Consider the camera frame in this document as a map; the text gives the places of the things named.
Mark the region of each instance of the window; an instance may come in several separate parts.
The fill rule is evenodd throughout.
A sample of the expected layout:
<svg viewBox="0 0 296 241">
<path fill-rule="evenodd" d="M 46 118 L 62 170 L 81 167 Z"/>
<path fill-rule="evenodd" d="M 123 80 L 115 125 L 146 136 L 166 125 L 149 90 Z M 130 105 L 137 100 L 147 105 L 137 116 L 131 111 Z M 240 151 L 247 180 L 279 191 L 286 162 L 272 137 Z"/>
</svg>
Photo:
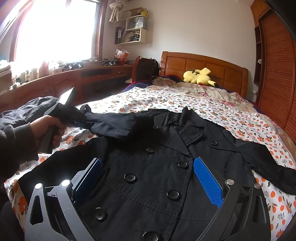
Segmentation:
<svg viewBox="0 0 296 241">
<path fill-rule="evenodd" d="M 96 39 L 96 0 L 35 0 L 21 23 L 15 62 L 23 70 L 42 61 L 72 62 L 91 58 Z"/>
</svg>

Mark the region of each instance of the headboard panel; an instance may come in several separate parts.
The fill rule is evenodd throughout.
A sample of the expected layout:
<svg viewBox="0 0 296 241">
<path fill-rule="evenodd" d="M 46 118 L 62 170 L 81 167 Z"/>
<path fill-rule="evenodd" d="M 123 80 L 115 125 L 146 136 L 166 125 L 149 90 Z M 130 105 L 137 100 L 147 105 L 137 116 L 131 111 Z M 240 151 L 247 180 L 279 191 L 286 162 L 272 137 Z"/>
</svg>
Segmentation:
<svg viewBox="0 0 296 241">
<path fill-rule="evenodd" d="M 183 74 L 191 69 L 207 67 L 209 76 L 227 90 L 239 93 L 243 98 L 247 95 L 248 70 L 224 60 L 191 53 L 175 53 L 164 51 L 160 61 L 159 75 L 175 74 L 183 79 Z"/>
</svg>

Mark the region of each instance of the bed sheet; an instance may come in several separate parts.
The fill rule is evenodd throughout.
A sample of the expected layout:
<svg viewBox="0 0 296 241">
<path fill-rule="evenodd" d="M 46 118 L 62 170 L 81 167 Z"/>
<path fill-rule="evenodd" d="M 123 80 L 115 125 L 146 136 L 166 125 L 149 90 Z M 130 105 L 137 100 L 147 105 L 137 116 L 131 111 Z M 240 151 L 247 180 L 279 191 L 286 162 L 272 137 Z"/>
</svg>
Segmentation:
<svg viewBox="0 0 296 241">
<path fill-rule="evenodd" d="M 252 104 L 237 93 L 227 93 L 226 90 L 190 83 L 176 84 L 169 79 L 158 78 L 154 80 L 154 85 L 145 89 L 134 87 L 127 92 L 89 102 L 88 105 L 95 113 L 129 113 L 149 108 L 181 112 L 187 106 L 202 118 L 225 127 L 236 138 L 266 145 L 279 165 L 295 169 L 294 158 L 289 151 L 295 148 L 293 143 L 287 142 L 289 138 L 282 130 L 268 117 L 257 113 Z M 95 137 L 89 130 L 67 128 L 61 146 L 54 152 L 83 145 Z M 39 154 L 38 161 L 22 164 L 4 184 L 12 208 L 23 229 L 28 205 L 18 185 L 18 179 L 46 161 L 49 156 Z M 266 198 L 271 223 L 271 240 L 274 241 L 283 233 L 296 211 L 296 196 L 281 192 L 268 180 L 255 172 L 253 174 Z"/>
</svg>

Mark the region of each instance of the ribbed cuff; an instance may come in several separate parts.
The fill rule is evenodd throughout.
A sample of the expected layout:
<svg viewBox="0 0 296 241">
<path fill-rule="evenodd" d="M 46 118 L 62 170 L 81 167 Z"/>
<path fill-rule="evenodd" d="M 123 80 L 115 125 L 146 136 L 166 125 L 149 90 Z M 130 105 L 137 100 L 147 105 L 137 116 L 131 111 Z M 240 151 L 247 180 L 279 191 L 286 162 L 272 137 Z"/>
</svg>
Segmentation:
<svg viewBox="0 0 296 241">
<path fill-rule="evenodd" d="M 16 127 L 14 146 L 18 158 L 23 161 L 38 160 L 37 147 L 30 123 Z"/>
</svg>

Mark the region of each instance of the wooden desk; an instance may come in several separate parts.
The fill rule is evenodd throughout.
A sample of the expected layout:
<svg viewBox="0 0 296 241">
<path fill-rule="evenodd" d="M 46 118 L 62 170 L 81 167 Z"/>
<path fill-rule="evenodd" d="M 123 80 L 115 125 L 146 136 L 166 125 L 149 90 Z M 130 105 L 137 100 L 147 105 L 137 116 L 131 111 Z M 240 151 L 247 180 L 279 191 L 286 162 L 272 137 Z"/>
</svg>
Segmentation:
<svg viewBox="0 0 296 241">
<path fill-rule="evenodd" d="M 83 98 L 82 86 L 102 80 L 131 77 L 132 66 L 104 66 L 70 70 L 58 74 L 45 76 L 8 91 L 0 96 L 0 113 L 16 109 L 37 97 L 60 97 L 72 87 L 78 90 L 74 105 L 88 101 Z"/>
</svg>

